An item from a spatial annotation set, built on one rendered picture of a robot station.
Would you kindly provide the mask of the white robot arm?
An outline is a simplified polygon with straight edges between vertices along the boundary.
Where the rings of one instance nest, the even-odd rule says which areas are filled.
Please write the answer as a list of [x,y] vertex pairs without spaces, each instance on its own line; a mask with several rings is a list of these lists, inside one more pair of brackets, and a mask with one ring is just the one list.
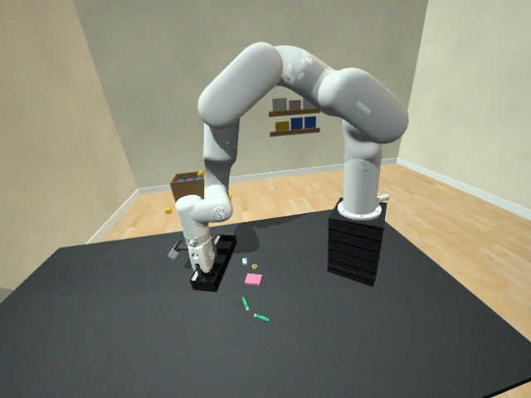
[[[190,247],[211,238],[208,223],[231,218],[229,177],[237,157],[240,117],[275,86],[286,87],[324,114],[343,119],[344,183],[339,213],[353,220],[372,220],[381,215],[379,203],[389,200],[388,194],[378,193],[381,144],[392,143],[406,132],[405,105],[364,70],[337,71],[299,47],[258,42],[248,46],[198,101],[204,122],[205,200],[189,195],[175,206]],[[174,260],[181,250],[188,250],[187,243],[179,240],[168,257]]]

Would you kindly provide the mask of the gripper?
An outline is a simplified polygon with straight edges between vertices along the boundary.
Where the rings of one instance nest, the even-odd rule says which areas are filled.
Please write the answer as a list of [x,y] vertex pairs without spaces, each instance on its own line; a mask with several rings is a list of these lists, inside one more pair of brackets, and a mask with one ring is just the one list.
[[[188,245],[188,243],[187,243]],[[188,245],[188,252],[192,263],[192,268],[198,274],[198,278],[214,280],[215,272],[213,263],[217,256],[217,248],[211,234],[211,238],[201,245]],[[197,268],[197,272],[195,271]],[[210,272],[209,272],[210,271]],[[209,273],[208,273],[209,272]]]

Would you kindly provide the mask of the dark grey rack of bins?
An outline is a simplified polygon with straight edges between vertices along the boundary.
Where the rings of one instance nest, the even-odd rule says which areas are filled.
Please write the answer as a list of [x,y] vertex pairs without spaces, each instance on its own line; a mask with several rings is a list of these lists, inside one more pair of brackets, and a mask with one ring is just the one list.
[[213,268],[216,276],[214,277],[213,281],[205,281],[204,278],[198,278],[197,273],[194,272],[192,278],[190,278],[193,290],[209,292],[216,292],[218,290],[218,287],[222,281],[222,277],[226,271],[231,255],[237,243],[235,235],[217,235],[214,239],[214,242],[217,248],[217,256],[213,263]]

